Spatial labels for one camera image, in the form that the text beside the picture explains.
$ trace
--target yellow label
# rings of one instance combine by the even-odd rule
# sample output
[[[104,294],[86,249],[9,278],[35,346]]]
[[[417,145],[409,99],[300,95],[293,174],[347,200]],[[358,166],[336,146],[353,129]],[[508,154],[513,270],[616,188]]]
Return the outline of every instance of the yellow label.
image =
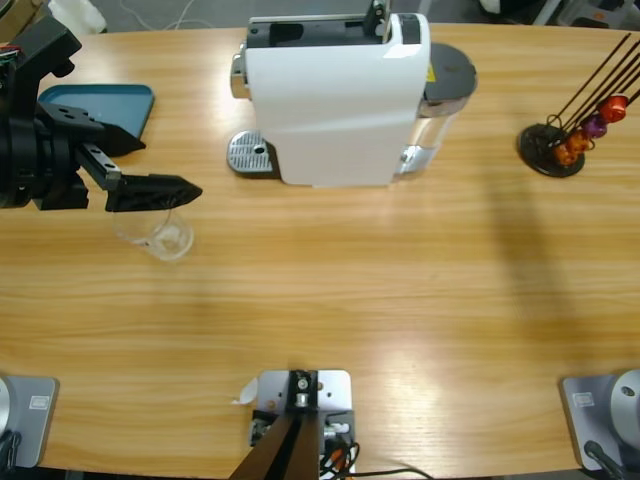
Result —
[[[427,82],[436,83],[436,72],[433,71],[433,65],[429,65],[429,73],[427,73]]]

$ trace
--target sticker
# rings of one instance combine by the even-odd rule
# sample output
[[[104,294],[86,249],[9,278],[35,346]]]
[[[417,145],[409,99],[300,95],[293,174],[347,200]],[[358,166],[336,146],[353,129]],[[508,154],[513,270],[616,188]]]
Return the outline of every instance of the sticker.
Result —
[[[51,397],[33,396],[29,403],[29,410],[48,410]]]
[[[573,403],[576,407],[580,407],[580,408],[593,407],[595,405],[595,402],[593,401],[593,395],[591,395],[591,392],[574,393]]]
[[[433,70],[433,65],[429,65],[429,73],[427,73],[427,82],[436,83],[436,72]]]

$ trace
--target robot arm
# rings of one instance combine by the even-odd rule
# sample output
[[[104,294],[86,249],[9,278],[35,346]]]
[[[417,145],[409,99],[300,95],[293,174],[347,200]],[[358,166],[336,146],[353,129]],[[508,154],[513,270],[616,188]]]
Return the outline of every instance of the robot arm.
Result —
[[[117,125],[88,112],[37,101],[40,80],[63,77],[81,48],[64,25],[45,17],[0,54],[0,208],[34,201],[40,210],[86,208],[85,169],[108,192],[112,212],[164,210],[192,202],[202,190],[173,175],[123,174],[109,156],[145,148]]]

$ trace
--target silver cylinder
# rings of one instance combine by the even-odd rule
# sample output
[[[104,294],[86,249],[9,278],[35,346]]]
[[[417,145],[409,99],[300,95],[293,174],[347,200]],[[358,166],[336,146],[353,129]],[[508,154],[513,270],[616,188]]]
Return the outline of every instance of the silver cylinder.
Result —
[[[0,377],[0,435],[7,428],[9,423],[9,407],[11,406],[11,394],[9,385]]]

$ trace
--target metal rod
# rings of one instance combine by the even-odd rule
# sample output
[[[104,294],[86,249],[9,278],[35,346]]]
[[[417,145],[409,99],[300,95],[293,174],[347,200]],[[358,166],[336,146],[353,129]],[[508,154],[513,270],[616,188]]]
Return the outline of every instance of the metal rod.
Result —
[[[611,69],[611,71],[604,78],[604,80],[602,80],[602,82],[600,82],[600,85],[598,85],[596,87],[596,89],[593,92],[591,92],[591,95],[589,95],[589,97],[584,101],[582,106],[580,108],[578,108],[573,115],[571,115],[569,120],[567,120],[567,125],[570,125],[572,120],[574,120],[577,116],[582,116],[583,115],[582,112],[584,110],[585,105],[587,103],[589,103],[594,96],[602,95],[601,89],[604,86],[604,84],[611,78],[612,75],[614,75],[618,71],[620,66],[627,60],[627,58],[629,58],[629,56],[636,50],[636,48],[638,48],[638,45],[640,45],[640,40],[638,40],[636,43],[633,44],[633,46],[629,49],[629,51],[627,53],[625,53],[624,56],[620,59],[620,61],[616,64],[616,66]]]
[[[629,88],[631,88],[633,86],[634,83],[636,83],[638,78],[640,78],[640,63],[638,63],[638,65],[636,65],[636,69],[634,70],[634,72],[635,72],[634,77],[631,80],[629,80],[624,86],[622,86],[620,89],[618,89],[618,92],[625,93]],[[629,78],[632,74],[633,74],[633,72],[631,72],[629,75],[627,75],[625,80],[627,80],[627,78]]]
[[[629,99],[629,103],[627,104],[627,107],[631,105],[638,97],[640,97],[640,88],[636,93],[633,94],[633,97]]]
[[[580,87],[578,89],[578,91],[575,93],[575,95],[573,97],[571,97],[571,100],[569,100],[569,102],[562,108],[562,110],[560,110],[560,113],[558,113],[555,118],[560,118],[560,115],[562,115],[565,110],[567,108],[569,108],[569,105],[571,105],[576,98],[578,98],[578,95],[580,95],[584,89],[587,87],[587,85],[589,85],[589,83],[591,83],[591,81],[596,77],[596,75],[598,75],[598,73],[600,73],[600,70],[602,70],[604,68],[604,66],[609,62],[609,60],[611,60],[611,57],[613,57],[616,52],[618,50],[620,50],[620,48],[622,47],[622,45],[624,45],[624,43],[629,39],[629,37],[631,36],[630,33],[627,33],[624,37],[622,37],[622,40],[620,40],[620,42],[618,43],[618,45],[616,45],[616,47],[611,51],[611,53],[607,56],[607,58],[604,59],[604,61],[600,64],[600,66],[595,70],[595,72],[593,72],[591,74],[591,76],[589,77],[589,79],[584,83],[584,85],[582,85],[582,87]]]
[[[622,78],[622,76],[627,73],[629,71],[629,69],[631,67],[633,67],[635,65],[635,63],[638,61],[638,59],[640,58],[640,54],[636,55],[627,65],[625,65],[624,67],[622,67],[622,69],[619,70],[618,74],[613,78],[613,80],[611,80],[606,86],[604,86],[604,88],[600,88],[598,87],[598,90],[596,90],[598,92],[597,95],[595,95],[595,98],[591,101],[591,103],[589,103],[589,105],[584,106],[583,104],[583,108],[581,108],[580,110],[576,111],[576,113],[574,113],[572,115],[572,118],[575,118],[575,120],[572,122],[572,120],[570,119],[567,122],[567,130],[570,130],[572,128],[573,125],[577,125],[577,123],[580,121],[581,118],[583,118],[586,114],[589,114],[593,111],[593,108],[600,103],[602,100],[604,100],[606,97],[608,97],[609,95],[611,95],[612,93],[615,93],[612,90],[612,87],[617,85],[618,81],[620,80],[620,78]],[[618,68],[616,67],[615,70],[613,70],[611,73],[615,73],[616,71],[618,71]]]
[[[633,85],[636,82],[636,80],[638,80],[638,78],[640,78],[640,62],[636,64],[633,70],[629,71],[629,73],[618,83],[618,85],[616,85],[610,90],[609,95],[613,95],[615,93],[624,94],[627,91],[627,89],[631,87],[631,85]],[[586,111],[582,117],[576,120],[576,126],[580,125],[585,118],[591,115],[591,113],[593,112]]]

